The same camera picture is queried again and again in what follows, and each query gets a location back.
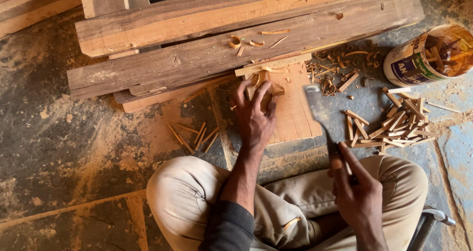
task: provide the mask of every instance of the plastic bucket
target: plastic bucket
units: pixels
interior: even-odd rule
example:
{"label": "plastic bucket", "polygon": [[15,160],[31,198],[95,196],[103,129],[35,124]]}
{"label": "plastic bucket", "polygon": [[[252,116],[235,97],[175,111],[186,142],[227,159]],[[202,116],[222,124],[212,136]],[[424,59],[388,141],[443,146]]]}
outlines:
{"label": "plastic bucket", "polygon": [[[434,47],[439,62],[427,61]],[[458,78],[473,68],[473,36],[463,27],[446,24],[434,27],[387,54],[384,72],[388,80],[400,87],[414,87],[441,80]]]}

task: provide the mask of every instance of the beige trousers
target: beige trousers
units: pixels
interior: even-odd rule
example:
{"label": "beige trousers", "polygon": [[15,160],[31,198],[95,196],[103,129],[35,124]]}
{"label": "beige trousers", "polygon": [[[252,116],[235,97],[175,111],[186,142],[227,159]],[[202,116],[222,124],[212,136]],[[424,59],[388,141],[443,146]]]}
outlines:
{"label": "beige trousers", "polygon": [[[405,251],[427,196],[427,176],[417,164],[393,156],[360,161],[383,185],[383,231],[390,251]],[[328,170],[256,186],[252,251],[311,248],[356,250],[350,228],[320,243],[320,228],[310,219],[337,211]],[[174,251],[196,251],[204,239],[210,206],[230,171],[195,157],[163,163],[146,190],[151,212]],[[294,218],[302,220],[284,226]]]}

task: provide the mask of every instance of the curled wood shaving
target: curled wood shaving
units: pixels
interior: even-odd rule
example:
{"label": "curled wood shaving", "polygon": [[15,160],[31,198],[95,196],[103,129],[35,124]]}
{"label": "curled wood shaving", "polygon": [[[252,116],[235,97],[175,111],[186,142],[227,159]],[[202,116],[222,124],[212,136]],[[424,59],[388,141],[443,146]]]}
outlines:
{"label": "curled wood shaving", "polygon": [[230,47],[234,48],[234,49],[237,49],[241,46],[241,39],[236,36],[236,35],[231,35],[230,36],[231,38],[235,38],[236,40],[238,40],[238,44],[233,44],[229,39],[228,39],[228,45],[230,45]]}
{"label": "curled wood shaving", "polygon": [[255,43],[252,40],[250,40],[250,45],[252,45],[253,47],[263,47],[264,46],[264,41],[263,41],[263,43]]}

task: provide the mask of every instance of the black sleeve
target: black sleeve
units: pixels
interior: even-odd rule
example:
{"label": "black sleeve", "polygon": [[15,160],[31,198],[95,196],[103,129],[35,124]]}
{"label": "black sleeve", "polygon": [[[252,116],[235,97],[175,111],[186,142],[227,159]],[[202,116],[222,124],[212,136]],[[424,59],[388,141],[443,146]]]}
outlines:
{"label": "black sleeve", "polygon": [[212,208],[204,241],[199,251],[249,251],[254,235],[254,218],[239,204],[218,201]]}

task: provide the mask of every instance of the wooden workpiece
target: wooden workpiece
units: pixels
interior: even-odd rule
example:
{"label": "wooden workpiece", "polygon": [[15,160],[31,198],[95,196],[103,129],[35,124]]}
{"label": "wooden workpiece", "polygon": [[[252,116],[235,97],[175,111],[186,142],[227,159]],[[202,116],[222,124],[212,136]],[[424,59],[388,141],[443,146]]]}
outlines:
{"label": "wooden workpiece", "polygon": [[[381,2],[390,7],[385,8],[380,18],[373,20],[372,17],[378,12],[377,6]],[[352,5],[347,4],[345,5],[347,8],[345,15],[353,17],[350,20],[336,21],[339,34],[333,34],[330,26],[317,26],[320,23],[331,24],[334,22],[329,12],[317,12],[181,43],[144,54],[105,61],[69,70],[69,88],[73,98],[99,96],[125,90],[136,84],[148,84],[158,80],[162,81],[163,87],[171,89],[194,80],[210,77],[233,67],[241,67],[255,58],[274,57],[294,50],[303,50],[304,53],[309,53],[309,51],[321,50],[356,39],[357,36],[372,36],[388,29],[415,23],[423,18],[423,10],[419,4],[419,0],[366,0],[358,1]],[[291,37],[273,49],[249,46],[251,52],[245,52],[242,56],[237,57],[234,49],[228,47],[226,43],[229,35],[238,35],[241,38],[258,41],[258,32],[281,27],[289,27]],[[277,36],[265,35],[264,38],[269,39]]]}

